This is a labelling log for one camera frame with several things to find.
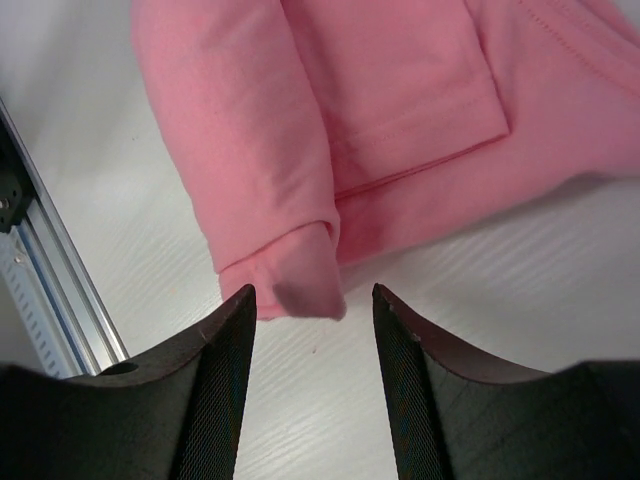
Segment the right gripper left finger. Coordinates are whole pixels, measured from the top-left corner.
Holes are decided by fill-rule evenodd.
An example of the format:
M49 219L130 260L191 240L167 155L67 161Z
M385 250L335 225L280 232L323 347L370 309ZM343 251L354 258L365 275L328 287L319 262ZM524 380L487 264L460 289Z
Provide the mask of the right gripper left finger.
M229 479L256 332L244 286L198 323L102 373L1 368L5 479Z

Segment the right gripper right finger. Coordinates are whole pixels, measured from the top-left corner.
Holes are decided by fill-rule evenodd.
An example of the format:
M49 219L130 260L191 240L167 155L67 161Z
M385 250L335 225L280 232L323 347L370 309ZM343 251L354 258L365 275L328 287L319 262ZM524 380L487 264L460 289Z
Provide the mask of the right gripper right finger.
M488 353L383 285L373 324L402 479L635 479L639 364L556 373Z

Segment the pink t-shirt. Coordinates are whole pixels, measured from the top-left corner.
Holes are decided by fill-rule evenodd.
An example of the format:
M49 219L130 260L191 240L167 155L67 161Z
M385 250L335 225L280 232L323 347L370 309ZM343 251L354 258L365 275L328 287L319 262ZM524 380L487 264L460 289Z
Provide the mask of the pink t-shirt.
M340 318L344 266L639 172L614 1L135 1L131 39L221 295L262 319Z

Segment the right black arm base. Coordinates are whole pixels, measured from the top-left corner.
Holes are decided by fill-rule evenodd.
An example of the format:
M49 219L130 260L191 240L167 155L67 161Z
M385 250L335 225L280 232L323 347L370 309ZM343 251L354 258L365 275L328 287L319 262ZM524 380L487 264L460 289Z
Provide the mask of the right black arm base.
M11 155L1 148L1 232L8 233L18 216L21 184Z

